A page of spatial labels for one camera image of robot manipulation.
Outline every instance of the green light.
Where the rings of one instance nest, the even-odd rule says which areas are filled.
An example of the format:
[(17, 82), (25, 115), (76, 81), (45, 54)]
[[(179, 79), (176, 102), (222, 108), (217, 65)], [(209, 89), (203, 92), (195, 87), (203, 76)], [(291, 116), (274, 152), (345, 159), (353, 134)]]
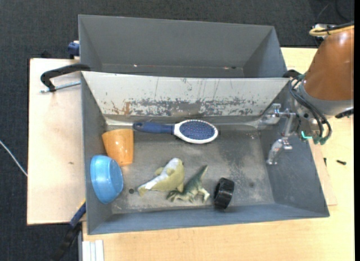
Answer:
[(312, 139), (313, 137), (312, 136), (306, 136), (304, 131), (301, 132), (301, 136), (304, 138), (304, 139)]

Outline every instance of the blue brush handle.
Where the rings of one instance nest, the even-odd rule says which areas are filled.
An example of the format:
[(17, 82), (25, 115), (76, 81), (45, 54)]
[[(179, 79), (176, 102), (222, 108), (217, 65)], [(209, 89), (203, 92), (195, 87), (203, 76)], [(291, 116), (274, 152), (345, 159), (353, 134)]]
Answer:
[(147, 133), (174, 133), (174, 125), (166, 125), (153, 122), (137, 122), (133, 124), (133, 128), (137, 131)]

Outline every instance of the plastic bowl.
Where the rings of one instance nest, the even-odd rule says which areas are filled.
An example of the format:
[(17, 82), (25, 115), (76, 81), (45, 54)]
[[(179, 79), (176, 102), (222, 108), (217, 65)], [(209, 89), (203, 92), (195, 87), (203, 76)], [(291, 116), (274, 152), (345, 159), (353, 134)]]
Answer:
[(117, 162), (105, 155), (95, 155), (90, 163), (91, 182), (100, 202), (115, 200), (124, 187), (123, 174)]

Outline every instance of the plastic cup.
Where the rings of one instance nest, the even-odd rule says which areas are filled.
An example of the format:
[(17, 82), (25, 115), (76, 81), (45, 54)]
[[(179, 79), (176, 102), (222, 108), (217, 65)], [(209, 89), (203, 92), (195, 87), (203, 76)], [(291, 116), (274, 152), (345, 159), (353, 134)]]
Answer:
[(126, 166), (133, 162), (134, 133), (132, 129), (105, 132), (102, 135), (102, 141), (107, 155), (119, 166)]

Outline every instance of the toy dinosaur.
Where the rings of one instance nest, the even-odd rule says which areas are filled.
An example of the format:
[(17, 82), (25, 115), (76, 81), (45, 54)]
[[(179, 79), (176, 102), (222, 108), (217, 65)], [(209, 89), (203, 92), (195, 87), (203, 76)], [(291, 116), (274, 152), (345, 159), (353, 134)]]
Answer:
[(173, 202), (176, 199), (181, 199), (184, 201), (193, 202), (194, 198), (197, 194), (201, 193), (204, 195), (203, 203), (207, 201), (210, 196), (207, 190), (205, 190), (201, 184), (201, 180), (208, 170), (208, 166), (204, 166), (201, 170), (194, 175), (189, 182), (185, 185), (183, 192), (179, 192), (178, 190), (173, 190), (169, 193), (166, 199), (171, 199)]
[(143, 196), (148, 190), (170, 191), (175, 188), (180, 192), (184, 188), (185, 170), (182, 161), (179, 158), (172, 158), (165, 167), (156, 170), (153, 180), (137, 188), (139, 195)]

